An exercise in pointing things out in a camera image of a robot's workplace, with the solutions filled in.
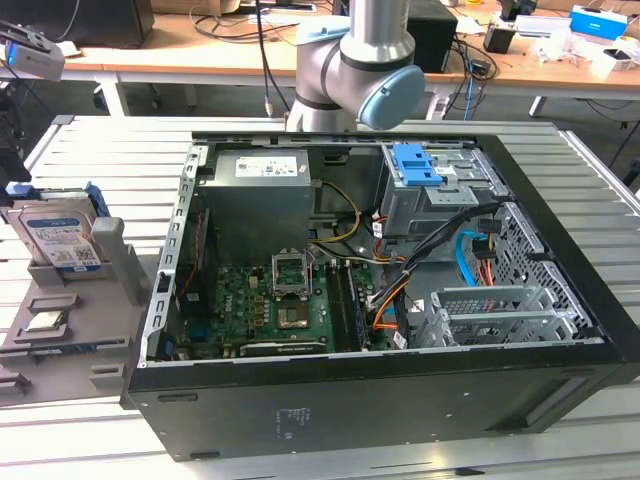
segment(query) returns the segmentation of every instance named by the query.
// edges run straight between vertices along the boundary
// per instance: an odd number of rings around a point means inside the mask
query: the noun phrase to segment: blue box
[[[597,8],[575,6],[569,14],[571,30],[615,40],[624,34],[629,17]]]

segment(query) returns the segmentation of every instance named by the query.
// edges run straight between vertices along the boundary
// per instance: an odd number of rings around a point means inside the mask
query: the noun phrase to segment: motherboard
[[[366,264],[310,263],[303,271],[281,262],[277,276],[272,265],[220,267],[216,278],[214,287],[187,294],[191,300],[211,295],[211,313],[185,319],[176,350],[185,359],[386,348],[366,318],[364,305],[374,290]],[[308,292],[282,294],[305,280]]]

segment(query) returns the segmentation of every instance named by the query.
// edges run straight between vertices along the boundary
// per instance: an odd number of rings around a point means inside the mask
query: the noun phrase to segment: small chip
[[[278,328],[309,328],[309,304],[283,300],[278,304]]]

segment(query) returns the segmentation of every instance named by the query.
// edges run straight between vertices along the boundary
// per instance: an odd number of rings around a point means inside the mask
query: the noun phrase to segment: aluminum extrusion table
[[[139,254],[163,244],[192,131],[281,130],[266,119],[67,118],[27,164],[36,187],[104,190]],[[408,122],[425,134],[496,134],[640,323],[640,202],[570,132],[549,123]],[[29,285],[26,248],[0,225],[0,337]],[[117,398],[0,409],[0,476],[13,478],[631,478],[640,472],[640,382],[600,391],[545,433],[387,448],[174,463]]]

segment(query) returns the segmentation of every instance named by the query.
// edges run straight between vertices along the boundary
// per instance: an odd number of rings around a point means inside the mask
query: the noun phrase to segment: computer tower
[[[424,73],[442,73],[458,20],[438,0],[414,0],[410,5],[407,30],[416,41],[413,63]]]
[[[150,0],[3,0],[0,18],[30,25],[57,41],[76,45],[101,45],[112,48],[138,48],[153,27]]]

